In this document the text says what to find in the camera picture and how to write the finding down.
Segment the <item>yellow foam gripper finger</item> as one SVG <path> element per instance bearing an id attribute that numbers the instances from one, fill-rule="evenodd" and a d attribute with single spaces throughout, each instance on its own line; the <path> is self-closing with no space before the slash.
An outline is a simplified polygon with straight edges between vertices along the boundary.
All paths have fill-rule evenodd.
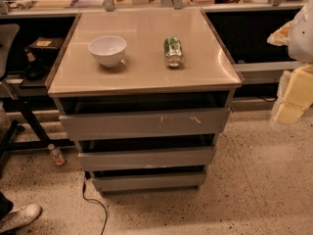
<path id="1" fill-rule="evenodd" d="M 313 65 L 285 70 L 280 78 L 270 124 L 290 126 L 313 104 Z"/>

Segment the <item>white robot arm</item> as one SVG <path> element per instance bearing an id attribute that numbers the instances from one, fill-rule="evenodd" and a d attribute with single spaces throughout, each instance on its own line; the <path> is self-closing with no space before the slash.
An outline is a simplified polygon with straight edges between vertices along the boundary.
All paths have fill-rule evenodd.
<path id="1" fill-rule="evenodd" d="M 279 81 L 270 122 L 274 128 L 295 124 L 313 104 L 313 0 L 308 0 L 292 21 L 271 33 L 269 44 L 288 47 L 289 56 L 300 62 L 285 70 Z"/>

